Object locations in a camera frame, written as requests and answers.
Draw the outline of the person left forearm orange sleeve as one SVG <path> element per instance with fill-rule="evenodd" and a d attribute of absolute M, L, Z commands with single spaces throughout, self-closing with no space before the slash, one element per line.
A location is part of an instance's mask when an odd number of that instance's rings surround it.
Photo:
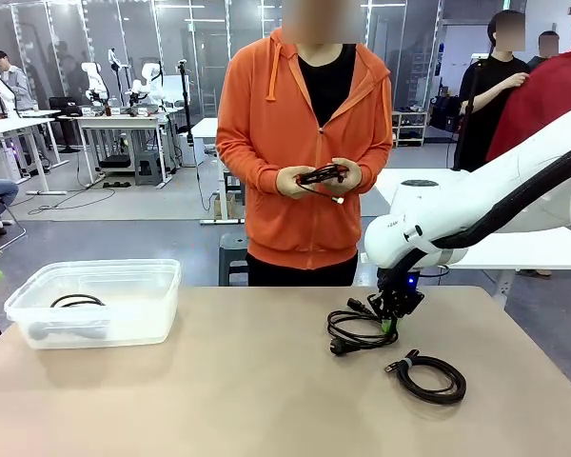
<path fill-rule="evenodd" d="M 392 144 L 393 134 L 390 129 L 384 132 L 375 131 L 370 147 L 357 160 L 361 170 L 361 180 L 356 187 L 359 194 L 367 193 L 375 185 L 378 175 L 387 163 Z"/>

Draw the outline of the person left hand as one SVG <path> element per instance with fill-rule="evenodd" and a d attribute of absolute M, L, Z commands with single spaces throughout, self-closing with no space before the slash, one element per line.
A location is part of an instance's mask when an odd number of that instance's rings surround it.
<path fill-rule="evenodd" d="M 342 180 L 333 178 L 325 182 L 325 186 L 336 195 L 345 195 L 358 187 L 362 181 L 360 166 L 346 158 L 333 158 L 332 163 L 345 171 L 341 174 Z"/>

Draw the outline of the small white table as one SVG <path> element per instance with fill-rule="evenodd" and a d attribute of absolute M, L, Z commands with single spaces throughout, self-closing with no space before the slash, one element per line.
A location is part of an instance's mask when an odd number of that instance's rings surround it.
<path fill-rule="evenodd" d="M 217 135 L 218 119 L 215 117 L 206 117 L 201 119 L 192 129 L 191 135 L 193 139 L 194 151 L 201 149 L 206 139 L 215 139 Z M 220 217 L 214 216 L 208 219 L 201 219 L 202 226 L 218 226 L 218 225 L 242 225 L 245 222 L 244 217 L 231 217 L 228 215 L 227 209 L 227 183 L 228 178 L 232 176 L 230 171 L 224 165 L 220 158 L 217 158 L 218 173 L 218 197 Z"/>

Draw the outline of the background person grey jacket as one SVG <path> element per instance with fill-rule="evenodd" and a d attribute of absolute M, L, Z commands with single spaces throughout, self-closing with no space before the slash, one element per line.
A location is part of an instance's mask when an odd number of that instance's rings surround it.
<path fill-rule="evenodd" d="M 0 73 L 15 94 L 16 104 L 19 109 L 31 110 L 34 108 L 34 100 L 31 97 L 30 85 L 26 74 L 10 62 L 8 55 L 0 50 Z"/>

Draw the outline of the grey plastic stool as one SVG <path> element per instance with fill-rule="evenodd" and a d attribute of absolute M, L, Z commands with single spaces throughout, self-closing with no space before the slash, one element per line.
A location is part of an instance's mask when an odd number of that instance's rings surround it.
<path fill-rule="evenodd" d="M 220 238 L 218 286 L 228 287 L 232 274 L 247 274 L 247 239 L 244 235 L 226 233 Z"/>

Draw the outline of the wooden shoe rack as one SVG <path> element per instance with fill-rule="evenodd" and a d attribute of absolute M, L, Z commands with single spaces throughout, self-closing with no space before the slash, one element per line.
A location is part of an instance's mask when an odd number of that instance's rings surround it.
<path fill-rule="evenodd" d="M 392 113 L 394 147 L 422 146 L 427 126 L 427 111 L 394 111 Z"/>

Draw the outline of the clear plastic storage container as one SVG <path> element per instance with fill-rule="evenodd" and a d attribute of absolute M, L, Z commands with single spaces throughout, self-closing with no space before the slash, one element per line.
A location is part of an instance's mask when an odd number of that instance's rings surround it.
<path fill-rule="evenodd" d="M 33 349 L 163 343 L 178 306 L 174 259 L 60 262 L 36 271 L 4 311 Z"/>

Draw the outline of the man behind red cape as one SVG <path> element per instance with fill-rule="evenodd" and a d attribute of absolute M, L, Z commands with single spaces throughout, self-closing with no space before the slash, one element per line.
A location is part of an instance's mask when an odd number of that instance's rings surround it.
<path fill-rule="evenodd" d="M 530 70 L 559 54 L 560 36 L 553 30 L 546 30 L 538 37 L 538 53 L 527 63 Z"/>

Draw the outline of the person right hand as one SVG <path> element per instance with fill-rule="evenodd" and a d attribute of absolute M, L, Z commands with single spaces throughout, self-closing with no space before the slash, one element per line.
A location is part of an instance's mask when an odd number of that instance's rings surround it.
<path fill-rule="evenodd" d="M 310 191 L 308 189 L 302 188 L 298 184 L 298 178 L 300 175 L 310 173 L 314 170 L 315 168 L 308 166 L 287 167 L 280 169 L 276 178 L 277 190 L 283 196 L 295 200 L 307 196 L 310 194 Z"/>

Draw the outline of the white flat panel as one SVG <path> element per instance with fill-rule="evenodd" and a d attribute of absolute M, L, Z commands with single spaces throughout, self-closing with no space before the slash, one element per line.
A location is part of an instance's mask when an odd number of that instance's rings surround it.
<path fill-rule="evenodd" d="M 164 101 L 176 108 L 182 108 L 185 104 L 184 92 L 187 93 L 187 101 L 190 102 L 189 78 L 186 75 L 182 79 L 181 75 L 167 75 L 164 77 L 163 89 Z"/>

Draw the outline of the grey step stool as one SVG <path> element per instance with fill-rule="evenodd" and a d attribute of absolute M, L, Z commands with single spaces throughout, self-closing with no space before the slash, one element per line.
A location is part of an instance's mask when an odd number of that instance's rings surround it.
<path fill-rule="evenodd" d="M 157 150 L 142 150 L 134 153 L 136 186 L 158 186 L 163 182 L 160 154 Z"/>

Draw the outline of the person right forearm orange sleeve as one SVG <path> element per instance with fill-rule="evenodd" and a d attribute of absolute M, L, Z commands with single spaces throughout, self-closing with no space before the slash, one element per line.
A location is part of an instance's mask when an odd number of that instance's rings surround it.
<path fill-rule="evenodd" d="M 244 135 L 219 129 L 217 147 L 226 167 L 247 187 L 267 194 L 278 192 L 279 168 L 262 158 Z"/>

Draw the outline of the white desk with robots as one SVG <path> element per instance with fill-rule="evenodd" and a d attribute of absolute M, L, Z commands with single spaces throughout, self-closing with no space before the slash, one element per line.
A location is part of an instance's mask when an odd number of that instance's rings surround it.
<path fill-rule="evenodd" d="M 70 120 L 75 121 L 77 124 L 87 164 L 89 164 L 89 155 L 84 135 L 85 129 L 153 130 L 157 138 L 159 164 L 162 173 L 162 180 L 155 187 L 157 189 L 162 189 L 172 180 L 172 176 L 167 173 L 165 145 L 163 142 L 163 134 L 161 133 L 161 127 L 165 127 L 167 125 L 167 115 L 164 112 L 159 115 L 146 116 L 130 116 L 128 114 L 111 116 L 80 116 L 70 117 Z"/>

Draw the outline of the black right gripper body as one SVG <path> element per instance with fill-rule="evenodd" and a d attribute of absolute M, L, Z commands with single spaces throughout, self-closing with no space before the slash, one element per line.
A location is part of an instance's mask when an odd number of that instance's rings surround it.
<path fill-rule="evenodd" d="M 396 272 L 377 271 L 377 288 L 384 300 L 384 310 L 393 309 L 399 318 L 411 314 L 423 300 L 424 294 L 418 290 L 420 273 L 417 270 Z"/>

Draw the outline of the black equipment case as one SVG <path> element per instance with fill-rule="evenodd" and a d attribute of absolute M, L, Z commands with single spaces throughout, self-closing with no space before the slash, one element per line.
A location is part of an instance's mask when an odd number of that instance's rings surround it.
<path fill-rule="evenodd" d="M 429 125 L 435 129 L 455 132 L 460 122 L 460 97 L 455 95 L 437 96 L 431 100 Z"/>

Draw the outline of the woman in black clothes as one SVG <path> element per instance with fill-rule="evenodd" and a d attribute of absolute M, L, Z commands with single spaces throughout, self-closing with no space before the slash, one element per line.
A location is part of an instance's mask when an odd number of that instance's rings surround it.
<path fill-rule="evenodd" d="M 529 76 L 514 53 L 524 49 L 525 16 L 516 10 L 496 13 L 487 26 L 491 51 L 466 70 L 460 87 L 462 130 L 454 169 L 474 171 L 486 163 L 497 126 L 511 92 Z"/>

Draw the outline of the black office chair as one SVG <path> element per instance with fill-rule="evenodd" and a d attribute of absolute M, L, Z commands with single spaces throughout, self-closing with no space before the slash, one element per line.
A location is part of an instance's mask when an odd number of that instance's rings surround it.
<path fill-rule="evenodd" d="M 64 153 L 76 153 L 79 149 L 74 146 L 77 144 L 76 133 L 74 126 L 70 121 L 70 117 L 81 117 L 82 110 L 79 107 L 77 100 L 73 97 L 50 97 L 49 98 L 49 108 L 52 110 L 58 110 L 53 118 L 59 123 L 62 136 L 64 148 L 62 152 Z"/>

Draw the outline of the person in orange hoodie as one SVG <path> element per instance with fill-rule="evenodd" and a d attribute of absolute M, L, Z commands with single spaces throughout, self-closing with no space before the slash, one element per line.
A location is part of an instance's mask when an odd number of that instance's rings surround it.
<path fill-rule="evenodd" d="M 246 188 L 248 282 L 253 287 L 348 287 L 358 265 L 361 197 L 336 195 L 333 158 L 357 160 L 376 130 L 392 130 L 382 59 L 333 26 L 284 23 L 240 49 L 226 71 L 218 130 L 244 135 L 280 169 L 308 166 L 295 200 Z"/>

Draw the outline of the long white desk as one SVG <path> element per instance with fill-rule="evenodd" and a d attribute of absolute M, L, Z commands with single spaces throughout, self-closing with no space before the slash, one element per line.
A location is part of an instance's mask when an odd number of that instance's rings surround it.
<path fill-rule="evenodd" d="M 59 156 L 59 151 L 56 145 L 56 141 L 50 127 L 51 120 L 49 118 L 40 117 L 26 117 L 26 118 L 5 118 L 0 119 L 0 148 L 1 144 L 5 145 L 7 137 L 13 137 L 18 140 L 19 136 L 23 134 L 26 138 L 26 145 L 28 146 L 34 161 L 34 165 L 38 171 L 38 177 L 41 183 L 41 188 L 38 190 L 27 190 L 26 194 L 30 196 L 42 195 L 42 196 L 65 196 L 68 194 L 66 190 L 51 190 L 49 188 L 49 183 L 47 181 L 46 174 L 44 172 L 44 167 L 40 157 L 39 148 L 35 141 L 34 130 L 38 126 L 46 126 L 49 132 L 49 137 L 51 140 L 52 150 L 55 153 L 55 158 L 57 163 L 50 167 L 50 169 L 56 169 L 64 166 L 67 161 L 62 161 Z"/>

